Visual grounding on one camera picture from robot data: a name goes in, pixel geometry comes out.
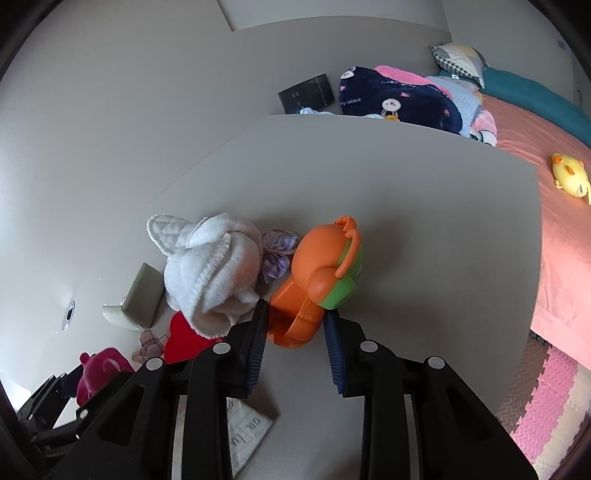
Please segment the lined paper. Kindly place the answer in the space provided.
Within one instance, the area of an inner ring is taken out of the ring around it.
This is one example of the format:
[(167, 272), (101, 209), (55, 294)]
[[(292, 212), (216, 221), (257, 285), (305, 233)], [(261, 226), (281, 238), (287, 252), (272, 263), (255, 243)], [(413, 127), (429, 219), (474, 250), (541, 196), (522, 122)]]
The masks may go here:
[(226, 400), (232, 476), (242, 471), (273, 426), (273, 420), (242, 400)]

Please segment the red heart plush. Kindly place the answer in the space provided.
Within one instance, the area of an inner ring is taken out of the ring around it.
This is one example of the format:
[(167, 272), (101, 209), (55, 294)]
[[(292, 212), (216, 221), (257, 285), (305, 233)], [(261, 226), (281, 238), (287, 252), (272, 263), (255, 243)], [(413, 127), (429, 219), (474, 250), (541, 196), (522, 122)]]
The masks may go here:
[(163, 360), (166, 364), (192, 360), (202, 351), (222, 341), (224, 337), (208, 339), (197, 334), (189, 326), (183, 313), (176, 312), (169, 323), (169, 336), (164, 345)]

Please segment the orange green plastic toy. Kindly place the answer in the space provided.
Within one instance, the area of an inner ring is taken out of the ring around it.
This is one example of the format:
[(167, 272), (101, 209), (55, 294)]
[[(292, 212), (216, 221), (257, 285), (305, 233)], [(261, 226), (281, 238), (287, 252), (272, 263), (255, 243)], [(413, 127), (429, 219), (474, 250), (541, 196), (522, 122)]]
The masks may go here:
[(270, 340), (283, 348), (310, 342), (325, 311), (351, 298), (362, 267), (362, 235), (354, 218), (342, 216), (308, 231), (295, 249), (290, 277), (270, 296)]

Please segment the magenta bear plush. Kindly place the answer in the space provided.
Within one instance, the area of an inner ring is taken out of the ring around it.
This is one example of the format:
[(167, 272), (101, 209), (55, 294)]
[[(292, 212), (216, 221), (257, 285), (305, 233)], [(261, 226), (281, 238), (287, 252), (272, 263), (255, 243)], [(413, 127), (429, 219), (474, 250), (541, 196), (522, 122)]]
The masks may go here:
[(76, 402), (79, 407), (90, 400), (119, 373), (133, 373), (134, 369), (128, 360), (113, 347), (89, 355), (83, 352), (79, 356), (82, 376), (76, 391)]

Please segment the pink foam floor mat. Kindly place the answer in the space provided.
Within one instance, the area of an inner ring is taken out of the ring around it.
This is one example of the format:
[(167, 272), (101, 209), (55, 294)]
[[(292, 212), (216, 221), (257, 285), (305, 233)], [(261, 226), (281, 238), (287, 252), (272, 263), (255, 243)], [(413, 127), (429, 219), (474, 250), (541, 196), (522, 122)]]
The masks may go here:
[[(526, 343), (497, 418), (532, 465), (562, 414), (579, 366), (570, 356), (535, 336)], [(589, 423), (590, 411), (567, 456), (580, 444)], [(567, 456), (559, 467), (566, 463)]]

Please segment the white quilted towel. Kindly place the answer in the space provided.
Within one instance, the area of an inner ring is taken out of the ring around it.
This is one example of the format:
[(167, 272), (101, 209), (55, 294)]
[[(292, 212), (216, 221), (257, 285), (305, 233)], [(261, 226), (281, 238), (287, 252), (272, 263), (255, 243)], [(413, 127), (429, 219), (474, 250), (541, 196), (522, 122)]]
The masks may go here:
[(255, 225), (228, 213), (197, 223), (154, 215), (146, 229), (166, 257), (168, 305), (183, 313), (195, 333), (221, 338), (256, 307), (263, 244)]

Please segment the beige foam floor mat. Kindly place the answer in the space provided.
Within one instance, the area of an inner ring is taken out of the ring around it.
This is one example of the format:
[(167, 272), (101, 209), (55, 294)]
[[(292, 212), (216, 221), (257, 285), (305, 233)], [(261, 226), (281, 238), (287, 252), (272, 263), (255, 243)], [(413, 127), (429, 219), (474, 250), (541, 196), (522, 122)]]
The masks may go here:
[(590, 411), (590, 371), (579, 366), (562, 414), (533, 466), (539, 479), (549, 479), (566, 458)]

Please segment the purple plaid hair scrunchie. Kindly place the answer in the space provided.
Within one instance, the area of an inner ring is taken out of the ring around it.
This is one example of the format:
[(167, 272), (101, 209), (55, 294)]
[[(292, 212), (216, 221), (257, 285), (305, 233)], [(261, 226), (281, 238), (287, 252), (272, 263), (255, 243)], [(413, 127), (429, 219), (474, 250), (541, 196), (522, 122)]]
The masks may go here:
[(290, 231), (269, 229), (263, 232), (263, 261), (260, 278), (266, 284), (273, 283), (290, 272), (291, 259), (301, 237)]

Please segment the yellow duck plush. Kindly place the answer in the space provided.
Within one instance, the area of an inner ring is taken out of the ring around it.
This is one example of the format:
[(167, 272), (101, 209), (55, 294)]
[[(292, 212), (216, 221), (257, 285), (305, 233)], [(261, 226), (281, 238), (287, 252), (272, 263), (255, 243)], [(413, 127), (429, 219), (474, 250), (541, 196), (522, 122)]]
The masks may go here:
[(555, 186), (575, 198), (586, 198), (591, 204), (590, 181), (584, 163), (564, 154), (551, 157)]

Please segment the pink white cartoon blanket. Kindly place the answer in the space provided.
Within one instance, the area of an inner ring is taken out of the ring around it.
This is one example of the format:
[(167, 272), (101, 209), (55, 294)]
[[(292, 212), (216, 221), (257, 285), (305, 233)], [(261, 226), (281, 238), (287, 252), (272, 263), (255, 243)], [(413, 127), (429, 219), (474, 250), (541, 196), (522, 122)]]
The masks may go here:
[(481, 109), (478, 112), (470, 128), (470, 137), (491, 147), (497, 146), (498, 131), (490, 111)]

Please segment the light blue folded blanket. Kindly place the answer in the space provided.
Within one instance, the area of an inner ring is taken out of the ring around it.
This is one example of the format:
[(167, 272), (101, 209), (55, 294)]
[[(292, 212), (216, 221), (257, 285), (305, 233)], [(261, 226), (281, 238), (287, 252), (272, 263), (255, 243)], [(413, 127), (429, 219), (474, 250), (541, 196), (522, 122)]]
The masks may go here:
[(447, 92), (462, 117), (463, 126), (460, 134), (469, 138), (472, 125), (483, 109), (483, 102), (477, 93), (476, 85), (447, 76), (428, 76), (427, 79), (442, 91)]

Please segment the navy cartoon fleece blanket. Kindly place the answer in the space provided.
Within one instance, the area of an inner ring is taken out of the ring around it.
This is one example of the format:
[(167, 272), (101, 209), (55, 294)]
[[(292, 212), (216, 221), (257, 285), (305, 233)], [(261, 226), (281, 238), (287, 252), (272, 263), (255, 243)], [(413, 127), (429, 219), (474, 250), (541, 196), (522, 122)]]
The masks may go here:
[(449, 96), (432, 84), (408, 84), (374, 69), (353, 67), (339, 79), (339, 104), (349, 116), (378, 115), (460, 134), (462, 116)]

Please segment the teal long pillow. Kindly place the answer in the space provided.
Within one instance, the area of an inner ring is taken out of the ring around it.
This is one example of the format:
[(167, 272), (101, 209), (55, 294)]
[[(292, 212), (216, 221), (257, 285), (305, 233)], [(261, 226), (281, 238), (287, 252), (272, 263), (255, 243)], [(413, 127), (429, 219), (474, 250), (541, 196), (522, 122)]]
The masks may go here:
[(534, 80), (492, 67), (484, 70), (484, 82), (483, 94), (533, 112), (590, 146), (590, 117), (564, 97)]

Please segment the checkered patchwork pillow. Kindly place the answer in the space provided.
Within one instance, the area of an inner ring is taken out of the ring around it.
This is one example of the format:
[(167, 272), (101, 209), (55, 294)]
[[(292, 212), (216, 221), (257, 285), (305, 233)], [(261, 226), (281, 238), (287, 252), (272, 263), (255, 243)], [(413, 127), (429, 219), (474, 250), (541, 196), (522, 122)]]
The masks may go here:
[(481, 89), (485, 88), (484, 71), (488, 64), (478, 50), (457, 43), (432, 45), (430, 49), (441, 69), (452, 76), (471, 80)]

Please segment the black wall switch panel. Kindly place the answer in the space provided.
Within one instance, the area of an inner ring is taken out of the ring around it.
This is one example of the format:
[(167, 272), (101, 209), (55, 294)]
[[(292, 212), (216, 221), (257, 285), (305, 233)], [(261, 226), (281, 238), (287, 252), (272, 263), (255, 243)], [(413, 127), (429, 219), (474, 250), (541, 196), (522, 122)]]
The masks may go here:
[(304, 108), (322, 110), (335, 103), (334, 93), (325, 74), (291, 86), (277, 96), (286, 114), (298, 114)]

